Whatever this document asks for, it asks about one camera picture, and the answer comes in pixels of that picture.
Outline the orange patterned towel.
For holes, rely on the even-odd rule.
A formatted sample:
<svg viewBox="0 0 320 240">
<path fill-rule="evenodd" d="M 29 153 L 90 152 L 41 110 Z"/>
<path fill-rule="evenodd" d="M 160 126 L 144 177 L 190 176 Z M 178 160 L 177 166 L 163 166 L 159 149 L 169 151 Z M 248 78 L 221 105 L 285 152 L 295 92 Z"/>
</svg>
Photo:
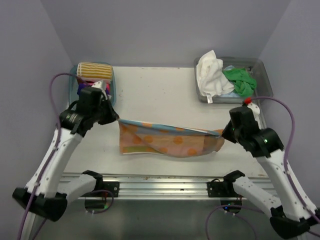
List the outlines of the orange patterned towel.
<svg viewBox="0 0 320 240">
<path fill-rule="evenodd" d="M 205 130 L 125 119 L 119 119 L 118 125 L 122 154 L 190 158 L 218 152 L 225 143 L 221 129 Z"/>
</svg>

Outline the purple towel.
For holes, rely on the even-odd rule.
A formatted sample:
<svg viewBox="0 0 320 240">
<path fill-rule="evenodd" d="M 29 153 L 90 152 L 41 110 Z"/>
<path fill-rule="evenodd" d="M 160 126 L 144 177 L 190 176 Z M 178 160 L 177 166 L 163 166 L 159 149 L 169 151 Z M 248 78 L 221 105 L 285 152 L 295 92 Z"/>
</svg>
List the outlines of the purple towel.
<svg viewBox="0 0 320 240">
<path fill-rule="evenodd" d="M 87 86 L 88 86 L 88 85 L 87 85 L 87 84 L 84 84 L 84 83 L 78 84 L 78 88 L 77 88 L 76 94 L 79 96 L 80 93 L 81 93 L 81 91 L 82 91 L 82 89 L 86 88 Z"/>
</svg>

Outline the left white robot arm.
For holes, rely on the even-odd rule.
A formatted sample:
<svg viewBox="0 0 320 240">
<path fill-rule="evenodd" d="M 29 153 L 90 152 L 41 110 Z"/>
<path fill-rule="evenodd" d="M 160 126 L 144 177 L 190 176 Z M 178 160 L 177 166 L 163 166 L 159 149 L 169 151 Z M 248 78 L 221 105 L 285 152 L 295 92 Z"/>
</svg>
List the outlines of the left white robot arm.
<svg viewBox="0 0 320 240">
<path fill-rule="evenodd" d="M 12 194 L 25 210 L 52 222 L 58 221 L 68 204 L 77 198 L 88 193 L 96 197 L 105 191 L 102 175 L 91 170 L 84 171 L 66 187 L 59 182 L 87 131 L 95 123 L 106 125 L 119 118 L 106 91 L 97 85 L 84 87 L 73 105 L 75 109 L 68 108 L 59 115 L 51 145 L 34 176 Z"/>
</svg>

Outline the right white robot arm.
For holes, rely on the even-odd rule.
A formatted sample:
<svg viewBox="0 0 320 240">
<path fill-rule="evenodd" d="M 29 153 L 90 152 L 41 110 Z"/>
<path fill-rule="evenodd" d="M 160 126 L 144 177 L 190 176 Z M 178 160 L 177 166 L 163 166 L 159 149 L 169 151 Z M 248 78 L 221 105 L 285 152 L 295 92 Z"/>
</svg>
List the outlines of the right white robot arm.
<svg viewBox="0 0 320 240">
<path fill-rule="evenodd" d="M 300 236 L 316 225 L 320 210 L 306 195 L 290 165 L 284 161 L 285 147 L 271 128 L 261 129 L 248 106 L 229 111 L 230 121 L 222 137 L 240 144 L 267 173 L 277 195 L 273 196 L 255 185 L 239 170 L 223 178 L 223 192 L 245 197 L 266 216 L 273 230 L 283 239 Z"/>
</svg>

